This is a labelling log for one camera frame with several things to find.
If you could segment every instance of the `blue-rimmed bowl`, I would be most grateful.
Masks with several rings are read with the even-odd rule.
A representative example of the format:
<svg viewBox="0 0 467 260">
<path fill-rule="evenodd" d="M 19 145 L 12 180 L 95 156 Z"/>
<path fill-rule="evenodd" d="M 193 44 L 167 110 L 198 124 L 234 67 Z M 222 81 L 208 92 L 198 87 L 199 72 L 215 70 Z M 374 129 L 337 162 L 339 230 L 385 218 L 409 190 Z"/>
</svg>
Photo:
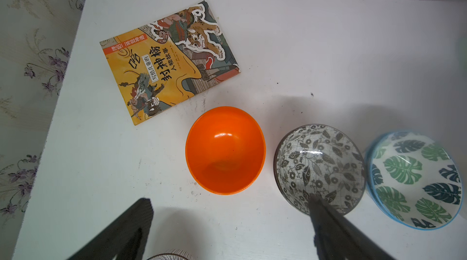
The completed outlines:
<svg viewBox="0 0 467 260">
<path fill-rule="evenodd" d="M 419 230 L 434 230 L 458 214 L 463 187 L 446 150 L 414 131 L 377 138 L 366 153 L 371 198 L 390 218 Z"/>
</svg>

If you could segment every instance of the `blue bowl rim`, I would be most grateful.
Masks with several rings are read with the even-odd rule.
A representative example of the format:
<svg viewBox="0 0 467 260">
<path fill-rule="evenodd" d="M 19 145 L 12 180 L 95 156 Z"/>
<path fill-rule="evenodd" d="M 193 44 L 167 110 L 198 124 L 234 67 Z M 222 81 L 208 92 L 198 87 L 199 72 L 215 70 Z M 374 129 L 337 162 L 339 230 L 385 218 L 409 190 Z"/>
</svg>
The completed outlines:
<svg viewBox="0 0 467 260">
<path fill-rule="evenodd" d="M 395 131 L 391 131 L 391 132 L 387 132 L 383 135 L 380 135 L 377 139 L 375 139 L 372 144 L 370 145 L 370 147 L 368 148 L 368 151 L 365 153 L 365 162 L 367 163 L 367 170 L 368 170 L 368 180 L 367 180 L 367 185 L 368 185 L 368 188 L 369 188 L 369 192 L 371 193 L 373 191 L 373 195 L 375 196 L 377 202 L 376 205 L 384 212 L 386 210 L 386 212 L 384 212 L 386 215 L 390 214 L 390 218 L 392 218 L 394 221 L 398 222 L 398 223 L 401 223 L 403 225 L 406 225 L 410 228 L 413 228 L 415 230 L 420 230 L 420 231 L 434 231 L 434 230 L 437 230 L 437 229 L 440 229 L 440 228 L 443 228 L 445 226 L 447 226 L 448 224 L 450 224 L 455 218 L 456 216 L 459 214 L 461 208 L 462 208 L 462 205 L 464 204 L 464 184 L 462 182 L 462 178 L 459 174 L 459 178 L 460 178 L 460 185 L 461 185 L 461 188 L 462 188 L 462 198 L 460 200 L 460 205 L 459 205 L 459 209 L 457 210 L 456 214 L 452 217 L 452 219 L 447 222 L 446 224 L 442 225 L 442 226 L 439 226 L 439 227 L 436 227 L 436 228 L 433 228 L 433 229 L 424 229 L 424 228 L 417 228 L 417 227 L 414 227 L 414 226 L 411 226 L 411 225 L 408 225 L 402 221 L 400 221 L 399 219 L 397 219 L 395 216 L 393 216 L 389 210 L 386 209 L 385 205 L 382 203 L 381 199 L 379 198 L 379 196 L 377 196 L 377 193 L 376 193 L 376 189 L 375 189 L 375 185 L 374 185 L 374 182 L 373 182 L 373 174 L 372 174 L 372 171 L 371 171 L 371 168 L 373 166 L 373 155 L 377 149 L 377 146 L 379 146 L 379 144 L 384 140 L 386 139 L 389 135 L 393 134 L 393 133 L 396 133 L 396 132 L 413 132 L 413 133 L 419 133 L 419 132 L 416 132 L 414 130 L 411 130 L 411 129 L 404 129 L 404 130 L 395 130 Z M 456 164 L 456 162 L 454 161 L 454 159 L 452 158 L 452 156 L 446 151 L 446 153 L 449 155 L 449 157 L 451 158 L 452 160 L 452 163 L 456 166 L 456 169 L 457 169 L 457 172 L 459 173 L 459 168 L 458 168 L 458 165 Z"/>
</svg>

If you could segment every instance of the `monstera leaf print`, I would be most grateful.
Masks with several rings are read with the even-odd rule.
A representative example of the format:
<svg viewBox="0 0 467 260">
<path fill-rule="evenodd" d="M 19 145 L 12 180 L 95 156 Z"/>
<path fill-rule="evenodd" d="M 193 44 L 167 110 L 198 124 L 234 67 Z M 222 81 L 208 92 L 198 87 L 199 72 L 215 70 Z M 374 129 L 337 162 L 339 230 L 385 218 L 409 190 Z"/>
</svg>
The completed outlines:
<svg viewBox="0 0 467 260">
<path fill-rule="evenodd" d="M 422 169 L 422 163 L 409 156 L 392 156 L 384 161 L 384 166 L 391 177 L 400 183 L 413 184 L 422 177 L 414 172 L 414 170 Z"/>
<path fill-rule="evenodd" d="M 429 159 L 431 161 L 438 161 L 440 160 L 448 160 L 449 156 L 446 151 L 437 143 L 432 143 L 428 146 L 422 148 L 422 156 L 425 159 Z"/>
<path fill-rule="evenodd" d="M 399 211 L 410 211 L 410 206 L 403 205 L 403 203 L 407 203 L 405 196 L 398 190 L 387 186 L 377 188 L 377 194 L 384 206 L 388 208 L 389 212 L 401 221 L 404 221 L 404 218 L 399 214 Z"/>
<path fill-rule="evenodd" d="M 416 218 L 411 218 L 412 222 L 413 222 L 413 225 L 415 227 L 420 227 L 420 228 L 424 228 L 424 229 L 432 229 L 432 228 L 435 228 L 435 225 L 430 223 L 430 222 L 427 222 L 426 220 L 422 219 L 422 222 L 421 223 L 418 219 Z"/>
<path fill-rule="evenodd" d="M 399 153 L 414 152 L 423 148 L 425 143 L 420 140 L 402 140 L 394 144 L 395 151 Z"/>
<path fill-rule="evenodd" d="M 433 183 L 423 187 L 426 193 L 433 196 L 435 199 L 452 203 L 453 205 L 460 204 L 460 188 L 454 184 Z"/>
<path fill-rule="evenodd" d="M 384 147 L 378 148 L 377 151 L 373 154 L 373 159 L 380 159 L 384 155 L 384 152 L 386 152 Z"/>
<path fill-rule="evenodd" d="M 457 169 L 456 169 L 456 166 L 455 165 L 447 165 L 447 167 L 450 169 L 445 169 L 445 168 L 442 168 L 440 170 L 440 174 L 441 176 L 445 177 L 446 179 L 449 179 L 453 182 L 458 182 L 460 183 L 460 179 L 459 179 L 459 174 L 457 173 Z"/>
<path fill-rule="evenodd" d="M 383 183 L 381 171 L 378 169 L 376 165 L 373 165 L 373 167 L 371 168 L 371 175 L 373 176 L 374 185 L 379 185 Z"/>
<path fill-rule="evenodd" d="M 442 221 L 448 222 L 452 219 L 451 214 L 449 214 L 449 212 L 447 212 L 442 206 L 425 198 L 418 200 L 415 207 L 422 215 L 434 220 L 435 222 L 439 222 L 440 224 L 443 223 Z"/>
<path fill-rule="evenodd" d="M 392 135 L 391 140 L 399 140 L 409 134 L 407 131 L 400 131 Z"/>
</svg>

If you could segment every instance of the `wall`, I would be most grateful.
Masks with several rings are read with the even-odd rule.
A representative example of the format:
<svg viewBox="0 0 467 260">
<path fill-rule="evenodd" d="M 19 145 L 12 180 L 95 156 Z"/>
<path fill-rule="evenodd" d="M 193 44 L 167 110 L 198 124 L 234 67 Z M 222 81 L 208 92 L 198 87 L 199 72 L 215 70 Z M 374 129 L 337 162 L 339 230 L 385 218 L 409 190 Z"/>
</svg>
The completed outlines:
<svg viewBox="0 0 467 260">
<path fill-rule="evenodd" d="M 82 4 L 77 0 L 0 0 L 0 8 L 0 259 L 9 259 Z"/>
</svg>

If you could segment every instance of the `book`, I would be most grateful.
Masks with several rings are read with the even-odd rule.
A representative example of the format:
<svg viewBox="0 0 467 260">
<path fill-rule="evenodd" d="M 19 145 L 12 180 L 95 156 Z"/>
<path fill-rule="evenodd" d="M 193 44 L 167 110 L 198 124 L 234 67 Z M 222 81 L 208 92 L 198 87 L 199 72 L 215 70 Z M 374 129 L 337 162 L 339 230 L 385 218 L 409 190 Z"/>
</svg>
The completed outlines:
<svg viewBox="0 0 467 260">
<path fill-rule="evenodd" d="M 100 45 L 134 125 L 240 73 L 206 1 Z"/>
</svg>

